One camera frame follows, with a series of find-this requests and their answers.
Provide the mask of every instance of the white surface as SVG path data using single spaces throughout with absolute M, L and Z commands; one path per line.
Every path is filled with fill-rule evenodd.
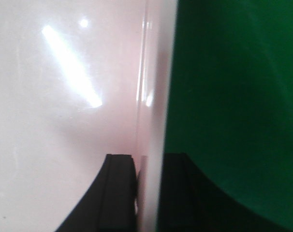
M 156 228 L 176 8 L 177 0 L 149 0 L 146 6 L 137 134 L 140 232 Z
M 106 153 L 155 228 L 175 0 L 0 0 L 0 232 L 51 232 Z

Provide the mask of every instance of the green panel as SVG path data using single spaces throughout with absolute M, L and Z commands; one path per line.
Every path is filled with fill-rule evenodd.
M 293 0 L 180 0 L 166 152 L 293 230 Z

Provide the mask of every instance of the black curved edge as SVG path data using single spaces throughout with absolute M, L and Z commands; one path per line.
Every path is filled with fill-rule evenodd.
M 186 154 L 165 154 L 158 231 L 289 232 L 224 193 Z
M 97 177 L 56 232 L 134 232 L 136 192 L 132 157 L 108 154 Z

